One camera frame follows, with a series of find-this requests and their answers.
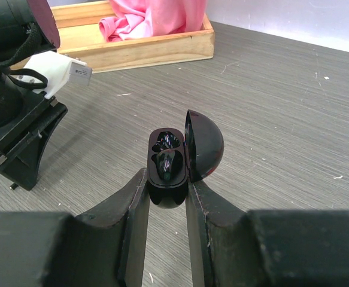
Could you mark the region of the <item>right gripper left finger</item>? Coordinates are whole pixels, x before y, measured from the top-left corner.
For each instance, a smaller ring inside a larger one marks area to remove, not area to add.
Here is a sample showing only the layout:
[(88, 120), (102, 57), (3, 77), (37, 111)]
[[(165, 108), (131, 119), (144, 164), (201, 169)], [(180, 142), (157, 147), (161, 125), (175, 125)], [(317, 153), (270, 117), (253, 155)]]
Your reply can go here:
[(0, 212), (0, 286), (141, 286), (147, 171), (88, 211)]

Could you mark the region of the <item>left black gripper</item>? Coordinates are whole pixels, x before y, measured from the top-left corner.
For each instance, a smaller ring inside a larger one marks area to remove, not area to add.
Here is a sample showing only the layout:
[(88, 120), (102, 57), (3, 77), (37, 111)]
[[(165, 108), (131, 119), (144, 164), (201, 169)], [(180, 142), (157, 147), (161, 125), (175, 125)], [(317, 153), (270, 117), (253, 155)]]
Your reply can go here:
[(54, 96), (0, 96), (0, 174), (11, 185), (33, 189), (48, 140), (67, 111)]

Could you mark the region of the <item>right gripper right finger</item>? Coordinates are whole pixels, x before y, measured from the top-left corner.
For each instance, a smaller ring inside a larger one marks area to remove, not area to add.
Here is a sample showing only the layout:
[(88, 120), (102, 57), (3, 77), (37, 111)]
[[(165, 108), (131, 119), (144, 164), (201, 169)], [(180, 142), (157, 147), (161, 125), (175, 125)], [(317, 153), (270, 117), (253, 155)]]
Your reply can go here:
[(186, 215), (194, 286), (349, 286), (349, 210), (243, 211), (197, 182)]

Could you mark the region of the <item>black earbud bottom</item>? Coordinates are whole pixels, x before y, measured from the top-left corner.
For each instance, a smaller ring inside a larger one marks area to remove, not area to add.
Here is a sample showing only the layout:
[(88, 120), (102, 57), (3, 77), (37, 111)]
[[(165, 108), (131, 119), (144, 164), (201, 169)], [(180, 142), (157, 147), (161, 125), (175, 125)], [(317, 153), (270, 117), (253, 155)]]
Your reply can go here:
[(151, 159), (156, 165), (159, 178), (164, 182), (173, 181), (182, 170), (183, 156), (178, 150), (165, 149), (154, 154)]

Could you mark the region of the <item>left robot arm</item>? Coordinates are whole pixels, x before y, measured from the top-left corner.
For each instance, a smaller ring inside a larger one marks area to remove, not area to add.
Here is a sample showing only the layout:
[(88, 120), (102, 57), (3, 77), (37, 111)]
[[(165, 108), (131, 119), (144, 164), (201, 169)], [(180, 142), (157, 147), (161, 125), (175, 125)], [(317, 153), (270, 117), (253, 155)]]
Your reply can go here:
[(47, 96), (46, 76), (13, 65), (59, 46), (47, 1), (0, 1), (0, 174), (14, 187), (35, 186), (44, 149), (67, 107)]

